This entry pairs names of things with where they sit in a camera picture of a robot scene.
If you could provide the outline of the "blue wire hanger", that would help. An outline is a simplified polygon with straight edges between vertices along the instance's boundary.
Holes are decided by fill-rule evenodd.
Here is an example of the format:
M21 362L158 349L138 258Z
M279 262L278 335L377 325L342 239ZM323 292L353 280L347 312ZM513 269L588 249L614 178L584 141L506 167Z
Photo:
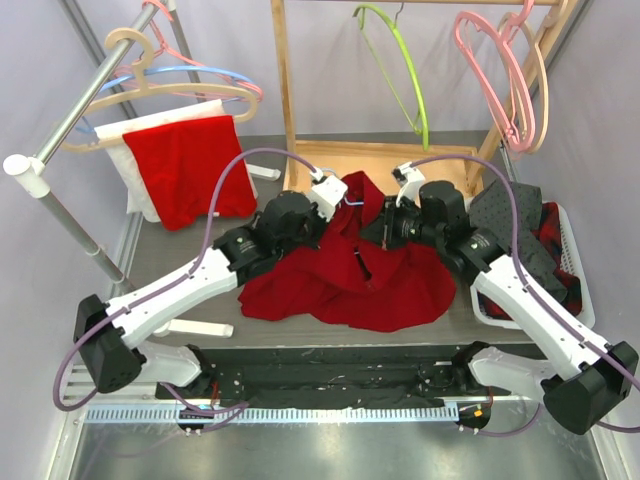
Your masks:
M337 172L329 167L320 167L320 170L326 175L332 175L335 177L338 177ZM360 207L364 205L364 201L361 199L350 199L349 198L349 193L346 193L345 196L343 197L342 203L346 206L350 206L350 207ZM357 248L354 249L354 255L358 258L358 261L360 262L361 265L363 265L361 256L360 256L360 252Z

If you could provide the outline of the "dark red skirt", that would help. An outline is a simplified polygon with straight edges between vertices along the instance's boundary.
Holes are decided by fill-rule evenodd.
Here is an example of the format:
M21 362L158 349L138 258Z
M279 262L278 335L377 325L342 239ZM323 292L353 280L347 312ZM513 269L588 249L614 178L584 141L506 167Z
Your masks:
M342 180L349 198L364 205L340 206L317 249L300 247L249 281L238 297L242 314L267 321L310 314L327 324L376 332L436 321L455 299L452 275L430 247L383 250L361 239L384 195L362 171Z

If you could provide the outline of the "white plastic laundry basket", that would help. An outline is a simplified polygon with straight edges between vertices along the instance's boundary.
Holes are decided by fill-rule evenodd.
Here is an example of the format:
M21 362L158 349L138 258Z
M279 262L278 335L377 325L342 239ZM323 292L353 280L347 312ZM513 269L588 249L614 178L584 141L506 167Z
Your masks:
M536 238L536 245L540 245L547 252L546 259L553 260L553 265L547 262L545 272L549 280L543 282L536 276L539 285L554 298L562 297L559 303L585 327L593 328L595 313L588 290L588 285L579 258L578 249L571 230L570 221L563 207L555 202L543 202L541 220L537 230L532 230ZM564 288L564 296L556 295L559 286ZM481 295L476 289L470 288L472 309L475 319L485 325L510 330L522 330L497 304L488 297Z

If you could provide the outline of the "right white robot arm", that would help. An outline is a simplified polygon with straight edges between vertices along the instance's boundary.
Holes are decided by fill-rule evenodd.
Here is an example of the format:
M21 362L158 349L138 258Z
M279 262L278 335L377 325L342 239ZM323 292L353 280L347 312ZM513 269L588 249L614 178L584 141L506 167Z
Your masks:
M426 183L418 198L386 198L362 238L385 250L434 248L449 271L500 306L544 355L533 360L475 342L454 359L455 389L472 395L492 386L525 396L578 435L601 424L637 387L638 352L608 342L564 309L525 271L512 246L471 223L452 183Z

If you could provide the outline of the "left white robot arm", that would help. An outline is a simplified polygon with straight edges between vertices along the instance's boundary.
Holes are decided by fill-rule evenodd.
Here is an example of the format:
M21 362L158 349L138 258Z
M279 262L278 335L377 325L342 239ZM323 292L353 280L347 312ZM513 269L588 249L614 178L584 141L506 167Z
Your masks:
M83 299L74 340L96 390L120 390L151 367L158 357L147 339L168 322L270 272L295 249L316 247L337 203L318 190L285 191L251 222L208 245L193 263L109 303L97 295Z

